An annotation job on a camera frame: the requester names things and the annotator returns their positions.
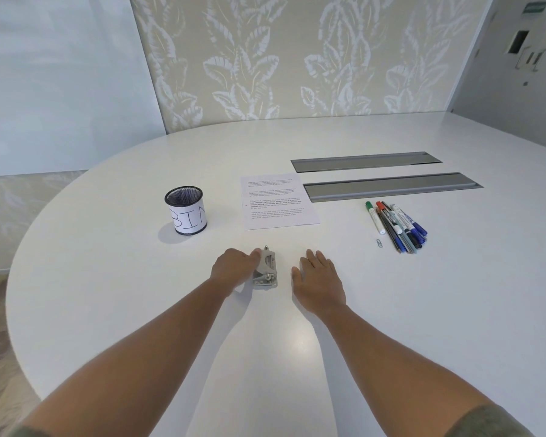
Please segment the wallpaper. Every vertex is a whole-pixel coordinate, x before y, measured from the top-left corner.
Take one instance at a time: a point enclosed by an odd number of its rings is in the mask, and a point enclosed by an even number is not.
[[[9,269],[38,213],[83,171],[0,176],[0,270]]]
[[[489,0],[131,0],[169,132],[444,110]]]

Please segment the document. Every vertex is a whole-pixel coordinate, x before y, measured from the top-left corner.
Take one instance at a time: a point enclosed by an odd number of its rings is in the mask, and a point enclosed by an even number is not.
[[[319,224],[297,173],[242,176],[245,230]]]

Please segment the mesh pencil cup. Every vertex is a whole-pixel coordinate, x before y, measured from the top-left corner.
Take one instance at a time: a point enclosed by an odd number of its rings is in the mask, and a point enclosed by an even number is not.
[[[190,185],[167,192],[164,200],[170,208],[177,233],[190,236],[206,228],[207,220],[202,196],[202,190]]]

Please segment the exit sign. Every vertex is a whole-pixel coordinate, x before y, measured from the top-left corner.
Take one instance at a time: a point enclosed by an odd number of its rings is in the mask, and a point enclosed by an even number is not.
[[[531,2],[524,7],[522,14],[540,14],[546,9],[546,2]]]

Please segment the metal hole punch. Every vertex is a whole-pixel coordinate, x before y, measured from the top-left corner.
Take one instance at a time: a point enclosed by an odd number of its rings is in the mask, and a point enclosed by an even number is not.
[[[269,290],[277,286],[275,253],[269,250],[267,245],[261,252],[261,262],[253,272],[253,286],[261,290]]]

